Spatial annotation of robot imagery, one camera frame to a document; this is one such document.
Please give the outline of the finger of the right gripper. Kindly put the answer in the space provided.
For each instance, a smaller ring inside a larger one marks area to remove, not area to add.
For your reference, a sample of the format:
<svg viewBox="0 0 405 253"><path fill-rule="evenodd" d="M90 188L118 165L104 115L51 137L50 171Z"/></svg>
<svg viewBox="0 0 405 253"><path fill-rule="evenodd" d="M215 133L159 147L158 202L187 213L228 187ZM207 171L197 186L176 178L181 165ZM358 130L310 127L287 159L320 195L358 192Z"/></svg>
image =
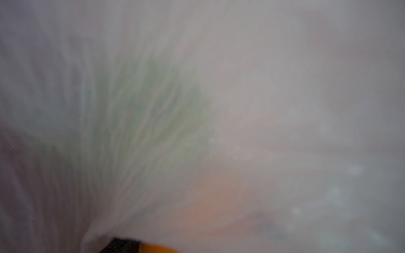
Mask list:
<svg viewBox="0 0 405 253"><path fill-rule="evenodd" d="M139 253L141 243L128 239L113 239L100 253Z"/></svg>

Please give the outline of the pink plastic bag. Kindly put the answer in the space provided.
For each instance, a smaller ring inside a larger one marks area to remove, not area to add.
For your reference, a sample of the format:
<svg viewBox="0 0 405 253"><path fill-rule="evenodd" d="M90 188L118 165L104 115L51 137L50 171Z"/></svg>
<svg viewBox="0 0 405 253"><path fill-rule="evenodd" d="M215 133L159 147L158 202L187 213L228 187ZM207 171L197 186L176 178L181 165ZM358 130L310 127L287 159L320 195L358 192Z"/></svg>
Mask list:
<svg viewBox="0 0 405 253"><path fill-rule="evenodd" d="M2 1L1 252L405 250L404 1Z"/></svg>

